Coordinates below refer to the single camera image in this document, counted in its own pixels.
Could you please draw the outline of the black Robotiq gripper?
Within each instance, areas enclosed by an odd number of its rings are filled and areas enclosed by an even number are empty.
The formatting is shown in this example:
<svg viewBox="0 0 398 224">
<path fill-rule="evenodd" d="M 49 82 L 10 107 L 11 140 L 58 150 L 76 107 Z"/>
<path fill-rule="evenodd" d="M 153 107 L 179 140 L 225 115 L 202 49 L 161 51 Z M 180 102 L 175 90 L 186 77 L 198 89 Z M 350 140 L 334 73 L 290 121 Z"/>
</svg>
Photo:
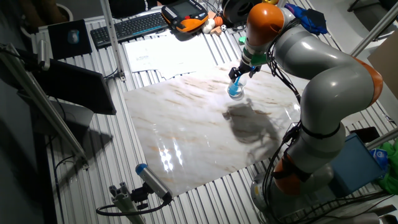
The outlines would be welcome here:
<svg viewBox="0 0 398 224">
<path fill-rule="evenodd" d="M 249 77 L 252 78 L 253 75 L 257 72 L 261 71 L 261 65 L 260 66 L 251 66 L 247 64 L 245 61 L 240 61 L 239 67 L 233 67 L 229 71 L 229 78 L 232 82 L 235 82 L 237 78 L 241 76 L 241 74 L 249 73 Z"/>
</svg>

